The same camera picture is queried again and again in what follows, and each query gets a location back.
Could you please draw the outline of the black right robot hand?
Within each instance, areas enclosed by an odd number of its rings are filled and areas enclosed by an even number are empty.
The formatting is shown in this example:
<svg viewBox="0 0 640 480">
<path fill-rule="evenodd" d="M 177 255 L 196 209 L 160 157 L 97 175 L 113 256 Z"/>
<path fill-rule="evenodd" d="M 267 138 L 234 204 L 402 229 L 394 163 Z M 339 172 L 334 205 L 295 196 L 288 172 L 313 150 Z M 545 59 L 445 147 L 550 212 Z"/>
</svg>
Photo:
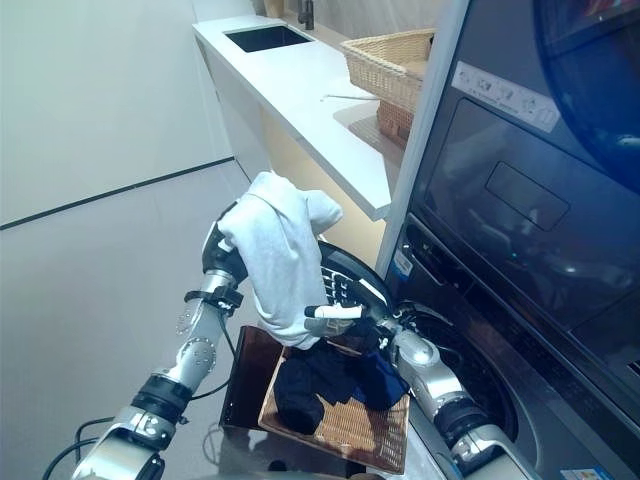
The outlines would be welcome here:
<svg viewBox="0 0 640 480">
<path fill-rule="evenodd" d="M 348 330 L 362 328 L 365 334 L 375 333 L 393 338 L 400 330 L 393 318 L 392 304 L 376 276 L 321 267 L 327 302 L 308 305 L 304 309 L 305 328 L 316 337 L 336 337 Z"/>
</svg>

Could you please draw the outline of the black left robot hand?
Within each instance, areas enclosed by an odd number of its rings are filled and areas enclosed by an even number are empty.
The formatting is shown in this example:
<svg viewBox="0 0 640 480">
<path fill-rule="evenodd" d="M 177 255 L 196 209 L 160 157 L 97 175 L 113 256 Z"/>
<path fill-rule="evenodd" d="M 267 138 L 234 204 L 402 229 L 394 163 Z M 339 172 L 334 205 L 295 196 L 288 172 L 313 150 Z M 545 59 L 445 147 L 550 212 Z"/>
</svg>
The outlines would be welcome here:
<svg viewBox="0 0 640 480">
<path fill-rule="evenodd" d="M 246 266 L 238 249 L 220 231 L 218 222 L 229 213 L 237 202 L 230 204 L 215 220 L 207 233 L 202 247 L 201 263 L 202 271 L 207 273 L 214 270 L 222 270 L 229 273 L 240 284 L 248 278 Z"/>
</svg>

